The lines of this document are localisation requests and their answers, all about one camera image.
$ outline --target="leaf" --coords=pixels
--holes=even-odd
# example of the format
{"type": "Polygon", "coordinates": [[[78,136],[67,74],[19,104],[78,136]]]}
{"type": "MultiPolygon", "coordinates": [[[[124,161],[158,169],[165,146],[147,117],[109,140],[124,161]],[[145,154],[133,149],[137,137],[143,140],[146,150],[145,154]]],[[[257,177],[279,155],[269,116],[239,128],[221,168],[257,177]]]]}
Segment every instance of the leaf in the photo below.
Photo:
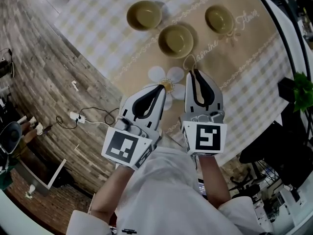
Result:
{"type": "Polygon", "coordinates": [[[313,105],[313,93],[304,93],[300,96],[301,101],[304,102],[307,107],[310,107],[313,105]]]}
{"type": "Polygon", "coordinates": [[[298,90],[293,90],[293,93],[295,101],[298,101],[300,99],[300,92],[298,90]]]}
{"type": "Polygon", "coordinates": [[[309,81],[304,73],[296,73],[294,75],[295,88],[298,90],[311,91],[313,89],[313,83],[309,81]]]}
{"type": "Polygon", "coordinates": [[[301,107],[299,105],[295,104],[293,112],[299,111],[300,109],[301,109],[301,107]]]}
{"type": "Polygon", "coordinates": [[[303,107],[303,108],[301,108],[301,111],[305,112],[306,109],[307,109],[307,107],[303,107]]]}
{"type": "Polygon", "coordinates": [[[299,107],[299,109],[303,108],[303,107],[306,107],[306,104],[304,101],[302,100],[298,100],[295,102],[295,105],[297,105],[299,107]]]}

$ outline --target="bowl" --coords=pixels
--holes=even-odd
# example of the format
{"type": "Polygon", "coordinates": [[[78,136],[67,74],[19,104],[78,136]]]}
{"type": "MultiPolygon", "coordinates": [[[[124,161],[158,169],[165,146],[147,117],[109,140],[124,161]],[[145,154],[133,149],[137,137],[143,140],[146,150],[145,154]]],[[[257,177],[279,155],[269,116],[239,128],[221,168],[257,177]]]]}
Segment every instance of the bowl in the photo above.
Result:
{"type": "Polygon", "coordinates": [[[194,39],[186,27],[177,24],[168,26],[160,32],[158,45],[165,55],[171,58],[183,58],[191,52],[194,39]]]}
{"type": "Polygon", "coordinates": [[[205,12],[207,25],[218,34],[228,34],[234,29],[234,18],[230,11],[221,5],[213,5],[205,12]]]}
{"type": "Polygon", "coordinates": [[[126,17],[131,28],[146,31],[159,25],[162,11],[153,1],[139,1],[128,9],[126,17]]]}

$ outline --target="white flower decoration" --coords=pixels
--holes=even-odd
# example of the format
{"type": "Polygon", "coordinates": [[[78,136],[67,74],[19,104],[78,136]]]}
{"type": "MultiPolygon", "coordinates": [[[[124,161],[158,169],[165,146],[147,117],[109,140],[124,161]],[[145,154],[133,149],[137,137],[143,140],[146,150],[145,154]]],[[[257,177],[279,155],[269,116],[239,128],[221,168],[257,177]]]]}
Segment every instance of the white flower decoration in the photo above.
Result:
{"type": "Polygon", "coordinates": [[[154,82],[148,84],[145,87],[155,84],[162,84],[166,89],[166,99],[164,110],[167,111],[172,107],[173,98],[177,100],[184,100],[185,98],[185,86],[178,84],[185,76],[185,72],[180,67],[171,67],[165,74],[165,71],[160,66],[153,66],[148,71],[148,77],[154,82]]]}

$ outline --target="electrical cable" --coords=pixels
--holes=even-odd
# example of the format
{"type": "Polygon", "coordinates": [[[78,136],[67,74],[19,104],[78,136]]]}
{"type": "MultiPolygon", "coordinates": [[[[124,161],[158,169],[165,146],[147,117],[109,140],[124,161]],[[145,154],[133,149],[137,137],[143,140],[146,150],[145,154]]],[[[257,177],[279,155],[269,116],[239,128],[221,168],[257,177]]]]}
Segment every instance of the electrical cable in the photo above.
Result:
{"type": "Polygon", "coordinates": [[[310,65],[309,65],[309,60],[308,60],[308,54],[307,54],[307,51],[306,51],[306,48],[305,48],[305,45],[304,45],[303,37],[301,35],[301,31],[300,31],[298,22],[297,22],[296,18],[294,17],[294,14],[293,14],[290,6],[288,5],[288,0],[280,0],[280,1],[281,1],[282,5],[285,8],[285,10],[286,10],[286,12],[288,14],[288,17],[289,17],[290,21],[292,22],[294,30],[295,30],[295,32],[297,34],[297,37],[299,39],[299,43],[300,43],[302,54],[303,54],[303,58],[304,58],[305,68],[306,68],[306,71],[307,71],[307,78],[308,78],[309,81],[311,81],[311,71],[310,71],[310,65]]]}
{"type": "Polygon", "coordinates": [[[107,123],[105,123],[105,122],[90,122],[90,121],[88,121],[87,119],[85,120],[86,122],[88,122],[88,123],[102,123],[102,124],[105,124],[107,127],[110,127],[107,123]]]}
{"type": "Polygon", "coordinates": [[[196,170],[198,170],[197,158],[195,156],[196,170]]]}
{"type": "Polygon", "coordinates": [[[41,135],[42,133],[45,133],[45,134],[48,133],[51,130],[52,126],[53,124],[47,126],[45,129],[43,129],[41,133],[37,134],[37,136],[41,135]]]}
{"type": "Polygon", "coordinates": [[[4,51],[5,49],[10,49],[10,48],[4,48],[4,49],[0,50],[0,52],[4,51]]]}
{"type": "Polygon", "coordinates": [[[283,41],[283,44],[285,46],[287,56],[289,58],[292,74],[295,75],[296,71],[295,71],[294,61],[293,61],[292,54],[291,54],[287,39],[285,37],[285,34],[284,34],[284,32],[283,32],[283,30],[282,30],[282,28],[281,28],[281,26],[280,26],[280,24],[276,18],[274,12],[272,11],[271,7],[269,6],[268,2],[266,2],[266,0],[261,0],[261,2],[264,5],[264,7],[266,8],[266,10],[268,11],[270,17],[272,18],[272,20],[273,20],[273,22],[274,22],[274,24],[278,30],[278,33],[279,33],[279,35],[283,41]]]}
{"type": "Polygon", "coordinates": [[[307,136],[305,139],[305,146],[308,145],[309,137],[310,137],[310,126],[312,122],[312,114],[309,113],[309,119],[308,119],[308,128],[307,128],[307,136]]]}
{"type": "MultiPolygon", "coordinates": [[[[308,111],[305,111],[304,114],[305,114],[307,120],[309,121],[309,113],[308,113],[308,111]]],[[[312,125],[310,125],[310,130],[311,130],[311,133],[312,133],[312,135],[313,135],[313,128],[312,128],[312,125]]]]}
{"type": "MultiPolygon", "coordinates": [[[[277,28],[277,30],[278,30],[278,33],[279,33],[279,35],[280,35],[280,37],[281,37],[281,39],[282,39],[282,41],[283,41],[283,44],[284,44],[285,49],[286,49],[286,52],[287,52],[287,56],[288,56],[288,59],[289,59],[289,62],[290,62],[292,74],[295,75],[296,69],[295,69],[295,66],[294,66],[293,57],[292,57],[292,54],[291,54],[291,51],[290,51],[290,48],[289,48],[289,45],[288,45],[286,36],[285,36],[285,34],[284,34],[284,32],[283,32],[283,30],[282,30],[282,28],[281,28],[281,26],[280,26],[280,24],[279,24],[279,22],[278,22],[278,20],[277,20],[275,14],[273,13],[271,7],[269,6],[268,2],[267,2],[266,0],[261,0],[261,2],[262,2],[262,4],[264,5],[265,9],[268,11],[270,17],[272,18],[272,20],[273,20],[273,22],[274,22],[274,24],[275,24],[275,26],[276,26],[276,28],[277,28]]],[[[292,22],[292,24],[293,24],[293,27],[295,28],[296,33],[297,33],[297,29],[299,30],[298,24],[296,24],[296,26],[295,26],[292,20],[291,20],[291,22],[292,22]]],[[[299,38],[299,42],[300,42],[300,45],[301,45],[301,43],[303,43],[303,38],[302,38],[302,37],[299,38]]],[[[305,56],[304,56],[305,63],[306,63],[306,61],[307,61],[307,58],[308,58],[308,57],[307,57],[307,53],[306,53],[306,51],[305,51],[305,56]]],[[[307,76],[308,76],[309,80],[311,81],[311,72],[310,72],[310,68],[309,68],[309,70],[308,70],[308,68],[307,68],[307,66],[306,66],[306,70],[307,70],[307,76]]]]}
{"type": "MultiPolygon", "coordinates": [[[[103,124],[106,124],[107,126],[111,126],[111,125],[113,125],[113,124],[115,123],[115,118],[114,118],[114,116],[112,115],[112,112],[116,111],[116,110],[119,109],[119,108],[115,108],[114,110],[111,110],[111,111],[108,112],[107,110],[104,110],[104,109],[101,109],[101,108],[98,108],[98,107],[87,107],[87,108],[83,108],[83,109],[80,110],[80,112],[79,112],[79,114],[78,114],[78,118],[80,117],[80,114],[82,113],[83,110],[88,110],[88,109],[97,109],[97,110],[99,110],[99,111],[104,111],[104,112],[106,112],[107,114],[106,114],[105,117],[104,117],[104,122],[100,122],[100,121],[99,121],[99,122],[90,122],[90,121],[88,121],[88,120],[86,120],[86,122],[88,122],[88,123],[103,123],[103,124]],[[107,117],[111,117],[112,121],[111,121],[111,122],[108,122],[107,117]]],[[[76,121],[75,121],[75,126],[74,126],[74,127],[65,127],[65,126],[62,126],[62,124],[63,124],[64,122],[63,122],[63,119],[62,119],[61,116],[56,116],[56,123],[57,123],[60,127],[62,127],[63,129],[73,130],[73,129],[77,128],[77,126],[78,126],[78,125],[77,125],[78,118],[77,118],[76,121]]]]}

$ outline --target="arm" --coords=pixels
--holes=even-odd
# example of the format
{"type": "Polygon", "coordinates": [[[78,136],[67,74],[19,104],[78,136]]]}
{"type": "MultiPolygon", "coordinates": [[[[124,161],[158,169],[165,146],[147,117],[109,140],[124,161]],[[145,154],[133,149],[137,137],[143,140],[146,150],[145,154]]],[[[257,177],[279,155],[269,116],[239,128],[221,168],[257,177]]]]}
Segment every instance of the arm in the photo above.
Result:
{"type": "Polygon", "coordinates": [[[134,170],[119,166],[95,194],[90,214],[108,224],[133,173],[134,170]]]}
{"type": "Polygon", "coordinates": [[[207,200],[216,208],[230,200],[227,183],[214,157],[199,157],[207,200]]]}

